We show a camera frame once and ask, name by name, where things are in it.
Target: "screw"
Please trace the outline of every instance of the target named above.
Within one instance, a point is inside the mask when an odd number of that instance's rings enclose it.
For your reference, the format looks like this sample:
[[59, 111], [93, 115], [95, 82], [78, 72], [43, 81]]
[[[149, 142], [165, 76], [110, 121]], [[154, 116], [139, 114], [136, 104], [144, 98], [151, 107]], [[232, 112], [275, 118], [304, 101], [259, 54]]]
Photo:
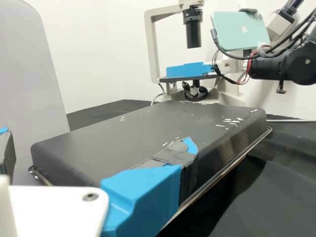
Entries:
[[82, 200], [84, 200], [84, 201], [94, 201], [94, 200], [98, 199], [98, 197], [99, 197], [99, 195], [91, 193], [91, 194], [84, 195]]

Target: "mint green phone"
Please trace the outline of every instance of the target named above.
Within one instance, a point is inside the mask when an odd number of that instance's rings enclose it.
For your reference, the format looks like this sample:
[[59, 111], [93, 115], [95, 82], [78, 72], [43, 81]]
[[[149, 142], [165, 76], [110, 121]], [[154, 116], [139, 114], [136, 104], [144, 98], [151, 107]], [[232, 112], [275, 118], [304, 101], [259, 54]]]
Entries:
[[215, 11], [211, 17], [219, 45], [226, 51], [257, 48], [270, 44], [270, 38], [259, 14]]

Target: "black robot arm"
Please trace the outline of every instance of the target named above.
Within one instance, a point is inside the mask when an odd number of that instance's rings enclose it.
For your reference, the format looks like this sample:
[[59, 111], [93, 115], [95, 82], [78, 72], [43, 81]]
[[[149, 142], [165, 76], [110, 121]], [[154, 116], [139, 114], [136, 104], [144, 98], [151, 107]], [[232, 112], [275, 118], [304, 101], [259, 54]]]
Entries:
[[305, 41], [279, 57], [259, 57], [249, 63], [253, 79], [290, 80], [299, 85], [316, 83], [316, 26]]

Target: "white background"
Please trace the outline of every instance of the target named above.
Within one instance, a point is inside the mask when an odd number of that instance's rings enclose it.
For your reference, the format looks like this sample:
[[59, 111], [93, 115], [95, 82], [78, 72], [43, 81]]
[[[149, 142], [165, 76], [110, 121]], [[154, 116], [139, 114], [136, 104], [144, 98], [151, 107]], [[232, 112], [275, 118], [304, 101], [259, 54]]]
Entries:
[[[151, 83], [144, 25], [146, 9], [178, 0], [26, 0], [41, 15], [67, 113], [119, 99], [151, 100], [160, 93]], [[266, 19], [286, 0], [248, 0]], [[237, 0], [207, 0], [203, 8], [202, 48], [186, 49], [182, 15], [157, 25], [161, 74], [167, 66], [209, 61], [215, 52], [210, 14], [237, 10]], [[315, 7], [305, 0], [301, 19]], [[251, 80], [241, 90], [249, 106], [267, 113], [316, 119], [316, 85], [285, 83], [286, 95], [275, 93], [278, 82]]]

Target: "black table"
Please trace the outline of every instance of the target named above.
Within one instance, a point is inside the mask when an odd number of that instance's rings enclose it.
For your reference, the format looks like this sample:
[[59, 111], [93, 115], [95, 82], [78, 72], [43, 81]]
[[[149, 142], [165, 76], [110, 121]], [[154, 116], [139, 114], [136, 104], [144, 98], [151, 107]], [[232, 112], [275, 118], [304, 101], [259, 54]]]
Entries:
[[[122, 100], [67, 117], [75, 130], [149, 105]], [[316, 236], [316, 123], [269, 126], [271, 135], [158, 236]]]

